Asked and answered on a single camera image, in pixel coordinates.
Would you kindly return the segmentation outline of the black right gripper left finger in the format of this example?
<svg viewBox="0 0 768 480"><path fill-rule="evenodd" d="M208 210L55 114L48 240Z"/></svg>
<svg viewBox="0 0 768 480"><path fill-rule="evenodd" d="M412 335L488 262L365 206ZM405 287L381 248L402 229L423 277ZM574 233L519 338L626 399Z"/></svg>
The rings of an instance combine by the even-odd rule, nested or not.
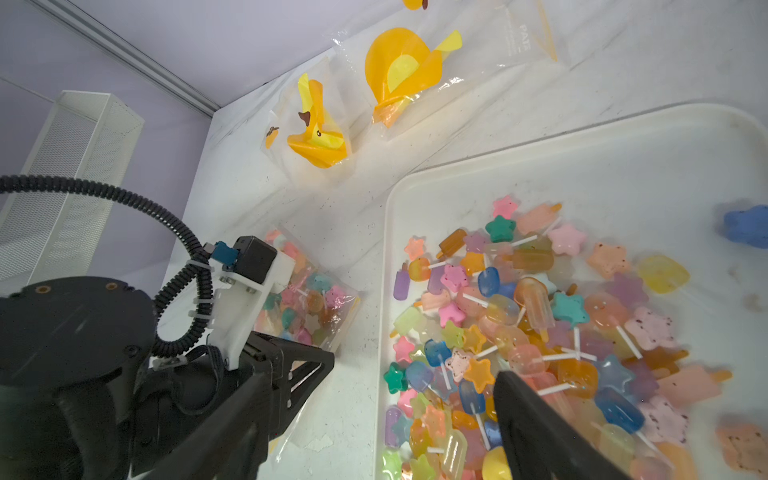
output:
<svg viewBox="0 0 768 480"><path fill-rule="evenodd" d="M146 479L254 479L273 439L268 371L164 371L137 398Z"/></svg>

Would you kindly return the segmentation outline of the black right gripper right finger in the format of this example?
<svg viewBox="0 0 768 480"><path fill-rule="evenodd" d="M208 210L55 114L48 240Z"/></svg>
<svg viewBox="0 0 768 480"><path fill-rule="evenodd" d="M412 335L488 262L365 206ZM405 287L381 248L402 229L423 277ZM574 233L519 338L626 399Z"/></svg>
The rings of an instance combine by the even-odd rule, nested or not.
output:
<svg viewBox="0 0 768 480"><path fill-rule="evenodd" d="M514 479L626 479L518 375L496 377L494 402Z"/></svg>

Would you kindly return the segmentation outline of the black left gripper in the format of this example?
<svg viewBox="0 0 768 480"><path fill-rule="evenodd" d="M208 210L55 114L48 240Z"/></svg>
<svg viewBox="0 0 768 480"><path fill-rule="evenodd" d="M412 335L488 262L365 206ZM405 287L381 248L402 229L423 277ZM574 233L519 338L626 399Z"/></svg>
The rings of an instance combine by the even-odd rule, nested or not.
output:
<svg viewBox="0 0 768 480"><path fill-rule="evenodd" d="M334 368L333 353L318 347L253 332L233 371L268 371L273 380L273 439L283 435L300 413L313 391ZM220 351L201 345L184 355L181 364L153 369L148 375L164 371L228 371Z"/></svg>

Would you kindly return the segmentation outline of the clear ziploc bag of candies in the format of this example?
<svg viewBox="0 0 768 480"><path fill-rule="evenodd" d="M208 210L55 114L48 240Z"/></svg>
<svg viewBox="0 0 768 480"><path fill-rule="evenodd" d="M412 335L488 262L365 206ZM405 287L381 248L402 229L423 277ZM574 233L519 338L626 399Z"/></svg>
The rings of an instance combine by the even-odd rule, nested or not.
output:
<svg viewBox="0 0 768 480"><path fill-rule="evenodd" d="M331 40L344 80L383 137L502 70L564 56L542 1L383 1L345 19Z"/></svg>

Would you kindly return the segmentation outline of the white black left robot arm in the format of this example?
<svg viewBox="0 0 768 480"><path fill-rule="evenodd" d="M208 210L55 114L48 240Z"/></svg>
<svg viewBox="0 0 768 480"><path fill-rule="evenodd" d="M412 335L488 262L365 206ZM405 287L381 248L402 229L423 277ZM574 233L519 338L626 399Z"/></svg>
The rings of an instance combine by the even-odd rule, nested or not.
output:
<svg viewBox="0 0 768 480"><path fill-rule="evenodd" d="M6 175L1 190L125 205L189 255L154 296L75 276L2 298L2 477L256 478L335 364L329 351L254 328L292 258L254 236L204 244L164 207L105 183Z"/></svg>

